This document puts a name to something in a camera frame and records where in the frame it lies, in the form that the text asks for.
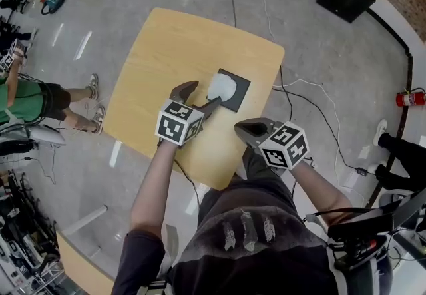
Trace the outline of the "black tissue box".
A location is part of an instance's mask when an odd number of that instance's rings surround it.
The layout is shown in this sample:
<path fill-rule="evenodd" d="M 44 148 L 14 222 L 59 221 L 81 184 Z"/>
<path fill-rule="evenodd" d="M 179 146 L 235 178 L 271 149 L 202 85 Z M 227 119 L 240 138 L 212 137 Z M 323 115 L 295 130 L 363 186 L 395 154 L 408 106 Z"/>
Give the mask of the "black tissue box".
<path fill-rule="evenodd" d="M 241 76 L 235 75 L 234 73 L 231 73 L 224 69 L 219 69 L 217 73 L 223 73 L 225 75 L 229 75 L 236 81 L 237 89 L 234 96 L 230 100 L 222 102 L 221 105 L 224 108 L 227 108 L 237 113 L 242 104 L 242 101 L 244 100 L 244 97 L 246 96 L 246 93 L 248 91 L 251 81 Z"/>

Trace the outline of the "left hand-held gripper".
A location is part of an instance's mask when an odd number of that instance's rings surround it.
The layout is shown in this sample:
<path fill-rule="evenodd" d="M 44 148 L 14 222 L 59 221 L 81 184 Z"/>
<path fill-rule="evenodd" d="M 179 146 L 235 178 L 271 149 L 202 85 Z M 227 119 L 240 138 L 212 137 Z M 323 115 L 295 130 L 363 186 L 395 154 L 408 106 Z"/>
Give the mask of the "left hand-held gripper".
<path fill-rule="evenodd" d="M 216 97 L 202 106 L 185 105 L 198 84 L 199 81 L 188 81 L 172 89 L 159 112 L 156 136 L 181 147 L 202 130 L 203 121 L 221 105 L 222 99 Z"/>

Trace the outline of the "white tissue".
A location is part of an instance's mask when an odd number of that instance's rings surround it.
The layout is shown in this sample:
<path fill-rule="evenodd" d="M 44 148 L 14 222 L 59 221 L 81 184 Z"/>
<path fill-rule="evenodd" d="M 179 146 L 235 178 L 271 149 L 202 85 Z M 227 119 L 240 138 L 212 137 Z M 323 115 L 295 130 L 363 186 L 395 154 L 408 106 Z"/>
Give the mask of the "white tissue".
<path fill-rule="evenodd" d="M 237 89 L 236 81 L 229 75 L 223 73 L 216 73 L 207 91 L 207 99 L 212 100 L 220 98 L 222 102 L 230 100 Z"/>

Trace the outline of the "person's dark trousers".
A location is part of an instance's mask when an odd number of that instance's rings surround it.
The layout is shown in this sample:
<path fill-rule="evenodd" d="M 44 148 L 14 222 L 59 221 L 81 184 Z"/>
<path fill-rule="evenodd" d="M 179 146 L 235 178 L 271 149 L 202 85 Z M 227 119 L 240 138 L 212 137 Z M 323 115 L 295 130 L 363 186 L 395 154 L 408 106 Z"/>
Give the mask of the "person's dark trousers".
<path fill-rule="evenodd" d="M 204 195 L 197 227 L 201 227 L 210 217 L 245 206 L 276 206 L 290 214 L 297 214 L 288 187 L 253 149 L 246 149 L 242 165 L 245 179 L 235 174 L 225 189 L 211 189 Z"/>

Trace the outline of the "wooden table with white legs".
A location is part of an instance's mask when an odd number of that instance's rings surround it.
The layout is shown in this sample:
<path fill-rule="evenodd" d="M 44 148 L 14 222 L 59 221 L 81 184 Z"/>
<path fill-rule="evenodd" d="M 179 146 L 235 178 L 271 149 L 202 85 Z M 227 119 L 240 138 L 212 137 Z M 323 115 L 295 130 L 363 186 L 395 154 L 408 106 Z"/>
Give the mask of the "wooden table with white legs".
<path fill-rule="evenodd" d="M 64 273 L 88 295 L 111 295 L 114 280 L 91 257 L 83 254 L 69 239 L 69 236 L 104 214 L 108 207 L 102 205 L 64 230 L 56 231 L 60 261 Z"/>

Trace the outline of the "person's dark printed t-shirt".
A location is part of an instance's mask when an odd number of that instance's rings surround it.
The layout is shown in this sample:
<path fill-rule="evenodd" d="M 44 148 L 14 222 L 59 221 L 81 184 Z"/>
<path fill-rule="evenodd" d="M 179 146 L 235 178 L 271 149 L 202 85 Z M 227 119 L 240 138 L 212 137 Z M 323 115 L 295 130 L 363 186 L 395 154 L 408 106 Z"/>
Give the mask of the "person's dark printed t-shirt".
<path fill-rule="evenodd" d="M 161 274 L 164 254 L 158 237 L 129 232 L 112 295 L 136 295 L 158 279 L 174 295 L 338 295 L 325 244 L 289 206 L 210 212 Z"/>

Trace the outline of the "black backpack equipment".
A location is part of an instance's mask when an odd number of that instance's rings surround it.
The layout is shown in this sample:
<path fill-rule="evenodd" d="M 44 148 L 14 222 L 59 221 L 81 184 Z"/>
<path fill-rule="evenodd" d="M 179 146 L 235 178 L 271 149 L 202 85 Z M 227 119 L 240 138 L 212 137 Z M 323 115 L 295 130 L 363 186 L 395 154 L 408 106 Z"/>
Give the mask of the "black backpack equipment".
<path fill-rule="evenodd" d="M 386 235 L 407 222 L 426 203 L 426 188 L 405 198 L 329 227 L 329 247 L 334 266 L 349 272 L 376 256 L 385 246 Z"/>

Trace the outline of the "person's right forearm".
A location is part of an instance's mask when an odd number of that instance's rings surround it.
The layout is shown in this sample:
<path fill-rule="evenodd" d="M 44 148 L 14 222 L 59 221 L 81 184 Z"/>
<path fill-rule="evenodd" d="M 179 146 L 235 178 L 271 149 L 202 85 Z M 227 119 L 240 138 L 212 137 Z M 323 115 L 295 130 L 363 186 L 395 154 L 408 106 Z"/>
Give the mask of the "person's right forearm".
<path fill-rule="evenodd" d="M 290 173 L 318 212 L 352 207 L 344 193 L 304 161 L 299 162 Z M 344 212 L 330 212 L 321 217 L 328 226 L 331 226 L 343 222 L 348 215 Z"/>

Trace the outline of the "group of black office chairs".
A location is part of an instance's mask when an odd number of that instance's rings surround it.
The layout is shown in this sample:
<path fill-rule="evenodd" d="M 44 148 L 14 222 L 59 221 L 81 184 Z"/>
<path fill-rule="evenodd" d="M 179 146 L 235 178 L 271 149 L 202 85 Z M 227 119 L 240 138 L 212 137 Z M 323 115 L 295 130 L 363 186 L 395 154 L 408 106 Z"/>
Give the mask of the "group of black office chairs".
<path fill-rule="evenodd" d="M 25 185 L 0 172 L 0 295 L 64 295 L 55 230 Z"/>

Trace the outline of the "red fire extinguisher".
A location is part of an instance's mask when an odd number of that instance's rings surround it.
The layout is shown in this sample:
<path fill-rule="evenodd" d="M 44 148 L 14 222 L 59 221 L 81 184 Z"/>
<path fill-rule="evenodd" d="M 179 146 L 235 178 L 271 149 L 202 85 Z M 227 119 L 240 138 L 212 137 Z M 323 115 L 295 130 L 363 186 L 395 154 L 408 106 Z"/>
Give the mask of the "red fire extinguisher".
<path fill-rule="evenodd" d="M 426 105 L 426 90 L 418 87 L 410 91 L 397 93 L 395 98 L 398 107 L 412 107 Z"/>

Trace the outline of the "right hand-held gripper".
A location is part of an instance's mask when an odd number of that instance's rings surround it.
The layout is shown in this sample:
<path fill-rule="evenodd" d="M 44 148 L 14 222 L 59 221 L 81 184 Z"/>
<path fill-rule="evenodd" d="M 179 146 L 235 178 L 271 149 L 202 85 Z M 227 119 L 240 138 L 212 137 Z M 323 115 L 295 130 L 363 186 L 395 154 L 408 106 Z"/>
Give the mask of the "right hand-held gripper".
<path fill-rule="evenodd" d="M 272 132 L 263 140 L 265 128 L 272 128 Z M 251 118 L 237 122 L 234 130 L 248 147 L 257 147 L 272 168 L 292 170 L 310 152 L 305 130 L 290 121 Z"/>

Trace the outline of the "person's left forearm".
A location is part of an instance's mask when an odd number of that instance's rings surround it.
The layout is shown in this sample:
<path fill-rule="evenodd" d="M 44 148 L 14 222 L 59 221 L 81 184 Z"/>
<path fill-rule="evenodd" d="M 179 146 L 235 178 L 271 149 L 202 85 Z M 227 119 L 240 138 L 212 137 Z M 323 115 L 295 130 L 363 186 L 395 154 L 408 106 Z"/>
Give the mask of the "person's left forearm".
<path fill-rule="evenodd" d="M 170 177 L 178 146 L 162 141 L 144 176 L 130 213 L 130 229 L 161 237 Z"/>

